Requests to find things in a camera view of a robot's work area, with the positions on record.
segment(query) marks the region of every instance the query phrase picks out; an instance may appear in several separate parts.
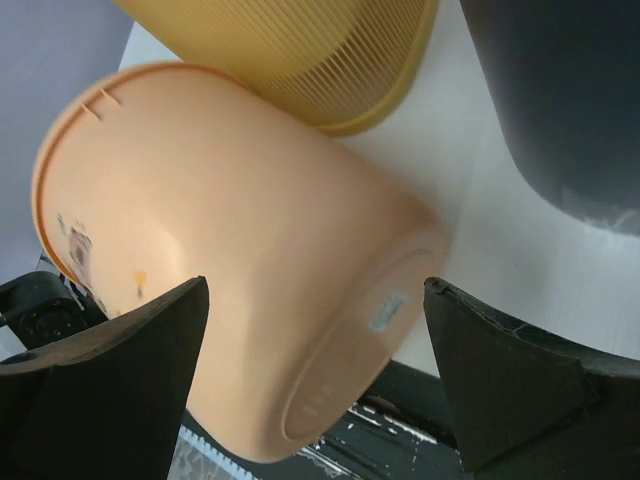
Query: bucket rim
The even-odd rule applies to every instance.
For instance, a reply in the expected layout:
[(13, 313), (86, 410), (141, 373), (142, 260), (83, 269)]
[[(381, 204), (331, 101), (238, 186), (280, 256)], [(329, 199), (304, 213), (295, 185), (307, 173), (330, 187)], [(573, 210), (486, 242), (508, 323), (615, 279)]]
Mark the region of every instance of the bucket rim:
[(51, 161), (55, 155), (56, 147), (60, 140), (67, 133), (67, 131), (73, 126), (74, 123), (76, 123), (81, 115), (89, 114), (95, 116), (95, 114), (92, 113), (90, 106), (99, 98), (108, 97), (112, 101), (118, 102), (117, 99), (109, 94), (110, 89), (118, 87), (125, 82), (137, 79), (149, 73), (157, 73), (159, 71), (173, 69), (195, 70), (210, 73), (229, 80), (245, 90), (249, 90), (245, 84), (234, 78), (232, 75), (206, 65), (185, 63), (179, 60), (136, 65), (117, 71), (115, 73), (112, 73), (111, 75), (104, 77), (101, 80), (98, 80), (97, 82), (86, 88), (73, 101), (71, 101), (62, 111), (62, 113), (60, 113), (58, 117), (53, 121), (38, 150), (36, 161), (33, 167), (33, 174), (31, 177), (31, 215), (35, 225), (36, 233), (38, 235), (38, 239), (40, 240), (42, 248), (44, 249), (51, 262), (54, 264), (54, 266), (65, 277), (78, 285), (82, 285), (82, 283), (78, 281), (75, 275), (73, 275), (73, 273), (64, 265), (64, 263), (54, 252), (51, 246), (51, 242), (47, 237), (47, 233), (44, 227), (44, 218), (42, 215), (43, 187), (47, 175), (47, 170), (49, 169)]

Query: black machine part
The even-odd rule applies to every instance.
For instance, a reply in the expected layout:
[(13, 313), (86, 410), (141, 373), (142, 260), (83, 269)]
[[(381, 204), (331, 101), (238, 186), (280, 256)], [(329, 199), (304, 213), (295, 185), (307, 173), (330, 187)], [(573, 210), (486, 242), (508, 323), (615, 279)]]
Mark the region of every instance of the black machine part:
[(640, 478), (640, 362), (570, 342), (441, 279), (425, 312), (474, 478)]
[(208, 308), (193, 279), (0, 363), (0, 478), (166, 478)]
[(582, 221), (640, 234), (640, 4), (461, 4), (527, 182)]
[(59, 275), (32, 272), (0, 285), (0, 318), (27, 349), (70, 337), (107, 318), (91, 297)]

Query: dark gray container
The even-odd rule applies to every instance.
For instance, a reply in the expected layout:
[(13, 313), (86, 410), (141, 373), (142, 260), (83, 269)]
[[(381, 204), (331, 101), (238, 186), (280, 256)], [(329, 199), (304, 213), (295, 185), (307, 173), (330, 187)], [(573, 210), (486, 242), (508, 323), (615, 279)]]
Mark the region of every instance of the dark gray container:
[(527, 182), (583, 221), (640, 234), (640, 2), (461, 4)]

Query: gray wall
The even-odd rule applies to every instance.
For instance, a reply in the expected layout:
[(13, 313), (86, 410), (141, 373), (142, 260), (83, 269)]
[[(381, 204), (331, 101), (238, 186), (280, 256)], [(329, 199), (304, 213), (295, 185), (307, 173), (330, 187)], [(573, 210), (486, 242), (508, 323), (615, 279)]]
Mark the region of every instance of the gray wall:
[(29, 190), (47, 128), (118, 69), (132, 24), (110, 0), (0, 1), (0, 283), (40, 256)]

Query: white table surface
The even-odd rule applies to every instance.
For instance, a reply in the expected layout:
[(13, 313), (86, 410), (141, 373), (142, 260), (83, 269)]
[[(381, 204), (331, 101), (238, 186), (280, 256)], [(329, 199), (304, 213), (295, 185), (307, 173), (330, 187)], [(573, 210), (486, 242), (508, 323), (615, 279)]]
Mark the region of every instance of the white table surface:
[[(176, 58), (135, 24), (120, 68)], [(580, 223), (513, 163), (457, 0), (442, 0), (414, 85), (382, 124), (342, 139), (436, 206), (444, 278), (576, 342), (640, 359), (640, 239)], [(396, 360), (437, 374), (424, 318)]]

